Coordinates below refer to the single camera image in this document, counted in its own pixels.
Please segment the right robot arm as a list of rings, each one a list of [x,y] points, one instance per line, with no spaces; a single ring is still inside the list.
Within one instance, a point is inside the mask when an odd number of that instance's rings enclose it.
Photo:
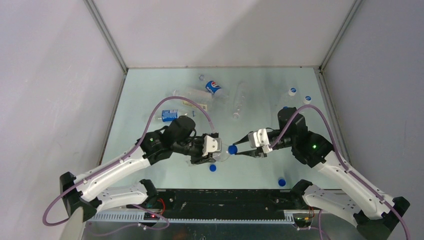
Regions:
[[[397,225],[405,237],[410,230],[403,219],[410,203],[402,196],[392,197],[373,185],[340,154],[335,138],[310,131],[302,109],[285,107],[278,112],[279,129],[262,128],[249,132],[240,142],[249,143],[244,155],[265,158],[269,153],[290,148],[301,164],[335,181],[344,196],[326,192],[302,179],[291,189],[291,204],[297,209],[318,208],[353,225],[368,240],[386,240]]]

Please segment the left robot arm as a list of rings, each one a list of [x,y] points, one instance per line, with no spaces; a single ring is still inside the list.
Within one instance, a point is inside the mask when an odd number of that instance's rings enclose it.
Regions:
[[[193,119],[180,116],[159,130],[147,132],[129,152],[108,164],[79,175],[62,174],[59,178],[61,199],[68,216],[82,208],[82,220],[85,222],[101,211],[121,206],[156,206],[158,192],[149,179],[129,186],[113,185],[130,174],[169,159],[174,153],[189,156],[193,165],[214,163],[222,152],[219,134],[197,136],[195,127]]]

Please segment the blue bottle cap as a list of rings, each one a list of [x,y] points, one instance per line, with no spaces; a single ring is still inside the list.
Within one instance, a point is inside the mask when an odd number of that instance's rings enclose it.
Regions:
[[[229,145],[227,151],[230,155],[236,155],[238,152],[238,148],[236,145]]]
[[[209,165],[209,170],[210,170],[211,172],[216,172],[216,171],[217,171],[217,166],[216,166],[215,164],[210,164],[210,165]]]
[[[277,183],[280,187],[284,187],[287,184],[284,178],[279,178]]]

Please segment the blue label pepsi bottle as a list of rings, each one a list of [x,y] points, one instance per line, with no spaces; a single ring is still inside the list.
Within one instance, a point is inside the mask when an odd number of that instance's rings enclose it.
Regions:
[[[229,146],[227,144],[222,144],[219,152],[214,152],[212,154],[213,159],[216,162],[226,161],[231,154],[229,153]]]

